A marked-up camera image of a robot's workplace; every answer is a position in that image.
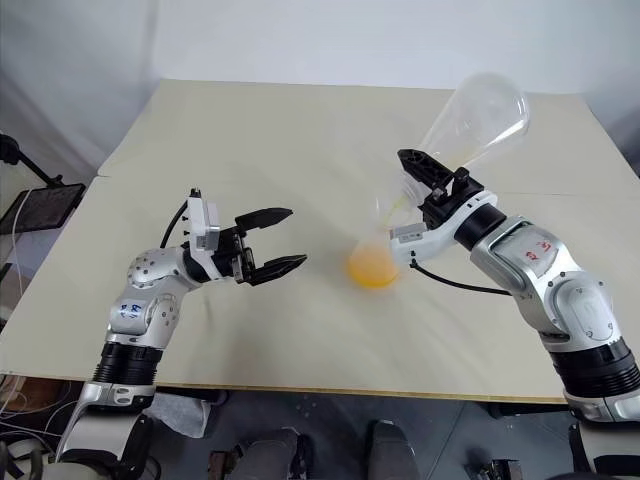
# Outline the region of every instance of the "wire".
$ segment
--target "wire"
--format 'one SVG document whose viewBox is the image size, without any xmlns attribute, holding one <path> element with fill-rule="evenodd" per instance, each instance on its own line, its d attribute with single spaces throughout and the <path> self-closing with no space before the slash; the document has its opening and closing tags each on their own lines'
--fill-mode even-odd
<svg viewBox="0 0 640 480">
<path fill-rule="evenodd" d="M 29 472 L 29 480 L 42 480 L 42 452 L 40 450 L 31 450 L 31 472 Z"/>
<path fill-rule="evenodd" d="M 42 408 L 38 408 L 36 410 L 29 410 L 28 412 L 15 413 L 12 416 L 15 416 L 15 415 L 30 415 L 32 413 L 44 412 L 45 410 L 49 410 L 50 408 L 53 408 L 53 407 L 56 407 L 56 406 L 60 405 L 62 402 L 64 402 L 67 399 L 67 397 L 69 396 L 70 393 L 71 393 L 71 382 L 68 381 L 67 382 L 67 391 L 64 393 L 62 398 L 60 398 L 60 400 L 58 400 L 57 402 L 52 403 L 51 405 L 46 405 L 46 406 L 44 406 Z"/>
<path fill-rule="evenodd" d="M 21 397 L 24 400 L 24 403 L 22 404 L 22 407 L 20 407 L 20 411 L 18 411 L 18 412 L 11 411 L 11 413 L 9 415 L 5 415 L 3 417 L 0 417 L 3 420 L 6 420 L 8 418 L 13 418 L 13 417 L 15 417 L 17 415 L 24 415 L 22 412 L 24 412 L 24 409 L 27 407 L 27 403 L 29 403 L 29 399 L 22 392 L 16 392 L 16 395 L 18 395 L 19 397 Z"/>
<path fill-rule="evenodd" d="M 4 478 L 4 473 L 7 471 L 7 465 L 9 464 L 9 450 L 7 444 L 0 442 L 0 478 Z"/>
<path fill-rule="evenodd" d="M 150 461 L 156 467 L 156 473 L 153 477 L 153 480 L 160 480 L 160 477 L 162 476 L 162 467 L 160 466 L 160 462 L 158 461 L 158 459 L 149 455 L 149 457 L 147 457 L 147 461 Z"/>
<path fill-rule="evenodd" d="M 467 285 L 466 283 L 458 283 L 458 282 L 454 282 L 452 280 L 447 280 L 446 278 L 440 277 L 440 276 L 436 275 L 435 273 L 431 273 L 430 271 L 425 270 L 420 265 L 418 265 L 418 262 L 416 260 L 412 260 L 411 261 L 410 267 L 415 269 L 415 270 L 417 270 L 417 271 L 419 271 L 423 275 L 426 275 L 427 277 L 429 277 L 432 280 L 436 280 L 438 282 L 444 283 L 444 284 L 449 285 L 451 287 L 462 288 L 464 290 L 471 290 L 473 292 L 493 293 L 493 294 L 496 294 L 496 295 L 508 295 L 508 296 L 511 296 L 511 294 L 509 292 L 507 292 L 506 290 L 500 290 L 500 289 L 497 289 L 497 288 L 477 287 L 475 285 Z"/>
<path fill-rule="evenodd" d="M 31 432 L 31 433 L 42 433 L 44 435 L 51 435 L 52 437 L 62 437 L 62 435 L 58 435 L 57 433 L 49 433 L 44 430 L 36 430 L 35 428 L 27 428 L 21 425 L 16 425 L 14 423 L 0 422 L 0 425 L 4 425 L 5 427 L 17 428 L 21 431 Z"/>
<path fill-rule="evenodd" d="M 11 392 L 7 396 L 7 399 L 4 401 L 4 404 L 2 405 L 2 408 L 0 408 L 0 416 L 4 413 L 4 410 L 7 408 L 7 405 L 9 405 L 9 402 L 11 401 L 11 398 L 13 397 L 13 394 L 16 393 L 16 389 L 18 388 L 18 383 L 20 382 L 20 377 L 14 377 L 14 378 L 15 378 L 15 380 L 13 381 L 13 387 L 11 388 Z"/>
<path fill-rule="evenodd" d="M 16 269 L 18 270 L 18 286 L 20 287 L 20 298 L 24 294 L 24 289 L 22 288 L 22 272 L 20 271 L 20 262 L 18 261 L 18 249 L 16 248 L 16 225 L 18 224 L 18 217 L 20 216 L 20 212 L 22 212 L 22 207 L 27 203 L 27 198 L 33 192 L 33 188 L 30 188 L 27 194 L 22 199 L 20 206 L 18 207 L 18 211 L 16 212 L 16 216 L 13 217 L 13 228 L 11 229 L 11 243 L 13 244 L 13 256 L 16 257 Z"/>
<path fill-rule="evenodd" d="M 32 432 L 25 432 L 25 431 L 21 431 L 21 430 L 11 430 L 10 432 L 0 432 L 0 438 L 7 436 L 7 435 L 26 435 L 28 437 L 32 437 L 35 438 L 36 440 L 38 440 L 40 443 L 42 443 L 45 448 L 47 450 L 49 450 L 49 452 L 55 454 L 55 450 L 51 447 L 51 445 L 49 444 L 49 442 L 47 442 L 44 438 L 42 438 L 40 435 L 37 435 L 35 433 Z"/>
<path fill-rule="evenodd" d="M 453 421 L 453 425 L 451 425 L 451 428 L 449 429 L 449 434 L 447 435 L 447 438 L 445 439 L 444 444 L 440 448 L 440 451 L 438 452 L 438 455 L 436 456 L 436 459 L 431 464 L 431 468 L 429 469 L 429 473 L 427 473 L 427 476 L 425 477 L 426 480 L 431 480 L 431 477 L 433 476 L 433 473 L 436 471 L 436 467 L 438 466 L 438 463 L 440 462 L 440 458 L 442 458 L 442 454 L 444 453 L 447 445 L 449 444 L 449 441 L 451 440 L 451 437 L 453 436 L 453 432 L 456 431 L 456 427 L 458 426 L 458 423 L 460 422 L 460 418 L 462 418 L 462 413 L 464 412 L 464 409 L 466 408 L 466 406 L 467 406 L 467 402 L 462 402 L 462 406 L 460 407 L 460 410 L 458 410 L 458 414 L 456 415 L 456 418 Z"/>
<path fill-rule="evenodd" d="M 55 412 L 53 412 L 49 417 L 49 420 L 47 420 L 47 424 L 44 426 L 44 433 L 48 433 L 49 425 L 51 425 L 51 420 L 53 420 L 53 417 L 55 417 L 60 411 L 64 410 L 69 405 L 73 405 L 75 403 L 78 403 L 78 401 L 74 400 L 73 402 L 65 403 L 63 406 L 61 406 Z"/>
<path fill-rule="evenodd" d="M 182 215 L 186 209 L 187 209 L 187 202 L 185 201 L 182 205 L 180 205 L 180 208 L 178 209 L 176 214 L 173 216 L 173 218 L 169 222 L 169 226 L 165 230 L 164 236 L 162 237 L 162 241 L 160 242 L 160 248 L 164 248 L 167 246 L 167 242 L 169 241 L 169 236 L 171 235 L 173 228 L 176 226 L 176 223 L 178 223 L 178 219 L 180 218 L 180 215 Z"/>
</svg>

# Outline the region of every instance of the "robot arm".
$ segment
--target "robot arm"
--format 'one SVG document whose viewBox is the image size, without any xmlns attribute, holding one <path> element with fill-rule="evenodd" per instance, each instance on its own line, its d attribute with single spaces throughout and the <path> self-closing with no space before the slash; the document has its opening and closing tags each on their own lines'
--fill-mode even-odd
<svg viewBox="0 0 640 480">
<path fill-rule="evenodd" d="M 129 266 L 127 285 L 110 311 L 100 363 L 82 389 L 58 446 L 60 463 L 52 469 L 71 462 L 117 479 L 138 478 L 152 425 L 142 410 L 153 401 L 156 367 L 178 324 L 184 295 L 205 282 L 229 277 L 259 285 L 287 274 L 306 259 L 306 255 L 281 257 L 256 268 L 252 251 L 244 244 L 247 230 L 279 223 L 291 210 L 259 210 L 237 217 L 236 226 L 221 230 L 215 205 L 203 201 L 199 191 L 192 190 L 187 209 L 188 242 L 142 252 Z"/>
<path fill-rule="evenodd" d="M 412 264 L 453 243 L 463 245 L 471 261 L 512 295 L 538 332 L 563 381 L 569 408 L 582 421 L 581 433 L 590 438 L 582 443 L 593 446 L 599 436 L 606 437 L 602 442 L 611 452 L 612 437 L 628 442 L 628 427 L 620 427 L 626 428 L 624 436 L 611 430 L 640 422 L 640 371 L 604 283 L 580 268 L 555 235 L 522 217 L 507 218 L 495 207 L 496 196 L 466 169 L 451 172 L 417 150 L 401 150 L 399 157 L 407 173 L 431 194 L 419 207 L 423 223 L 391 232 L 395 260 Z M 638 427 L 631 428 L 637 451 Z M 590 456 L 590 468 L 596 470 L 597 451 Z"/>
</svg>

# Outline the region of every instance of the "clear glass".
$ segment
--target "clear glass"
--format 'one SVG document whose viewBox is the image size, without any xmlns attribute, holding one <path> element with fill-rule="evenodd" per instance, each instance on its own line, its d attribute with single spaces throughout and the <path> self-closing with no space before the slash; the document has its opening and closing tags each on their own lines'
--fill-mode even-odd
<svg viewBox="0 0 640 480">
<path fill-rule="evenodd" d="M 512 147 L 529 128 L 529 104 L 508 78 L 481 73 L 467 78 L 418 146 L 450 169 Z"/>
<path fill-rule="evenodd" d="M 492 73 L 466 79 L 451 95 L 424 140 L 416 148 L 451 170 L 513 147 L 529 127 L 525 95 L 509 79 Z M 385 287 L 399 271 L 389 248 L 391 228 L 420 221 L 418 209 L 429 188 L 402 171 L 400 162 L 390 168 L 374 166 L 376 192 L 372 225 L 363 232 L 347 260 L 349 276 L 363 287 Z"/>
</svg>

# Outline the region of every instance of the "orange liquid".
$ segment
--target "orange liquid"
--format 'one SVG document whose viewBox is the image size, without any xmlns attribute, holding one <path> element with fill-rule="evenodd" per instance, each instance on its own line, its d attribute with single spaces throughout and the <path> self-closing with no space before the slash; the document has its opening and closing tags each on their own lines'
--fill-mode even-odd
<svg viewBox="0 0 640 480">
<path fill-rule="evenodd" d="M 389 248 L 380 243 L 359 244 L 347 260 L 347 272 L 366 288 L 386 287 L 398 276 Z"/>
</svg>

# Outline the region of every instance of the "beige table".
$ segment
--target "beige table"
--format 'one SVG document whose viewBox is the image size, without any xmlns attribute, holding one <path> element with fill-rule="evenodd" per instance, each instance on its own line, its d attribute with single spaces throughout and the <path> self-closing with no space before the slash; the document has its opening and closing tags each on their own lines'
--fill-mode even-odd
<svg viewBox="0 0 640 480">
<path fill-rule="evenodd" d="M 419 142 L 448 93 L 163 81 L 0 337 L 2 368 L 90 376 L 129 261 L 158 245 L 199 186 L 227 225 L 265 206 L 292 208 L 248 243 L 258 262 L 309 260 L 266 285 L 188 295 L 159 383 L 560 402 L 561 382 L 510 299 L 411 271 L 365 291 L 344 274 L 374 193 L 368 166 L 395 168 L 395 151 Z M 531 106 L 519 150 L 474 175 L 505 212 L 559 235 L 608 283 L 627 342 L 640 348 L 638 179 L 578 97 L 532 95 Z M 490 285 L 461 247 L 429 266 Z"/>
</svg>

